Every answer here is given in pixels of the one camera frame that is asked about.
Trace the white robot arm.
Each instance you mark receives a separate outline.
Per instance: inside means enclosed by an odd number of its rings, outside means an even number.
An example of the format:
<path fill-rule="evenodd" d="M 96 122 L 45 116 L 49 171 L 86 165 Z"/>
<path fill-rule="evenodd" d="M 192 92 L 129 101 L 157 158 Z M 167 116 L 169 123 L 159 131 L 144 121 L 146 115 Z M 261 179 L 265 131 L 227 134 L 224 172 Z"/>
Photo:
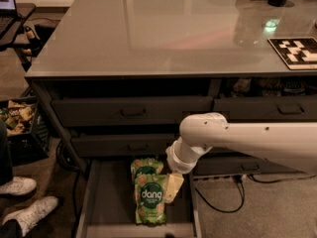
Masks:
<path fill-rule="evenodd" d="M 178 139 L 165 150 L 168 167 L 187 175 L 213 148 L 317 174 L 316 122 L 230 123 L 217 112 L 189 115 L 179 125 Z"/>

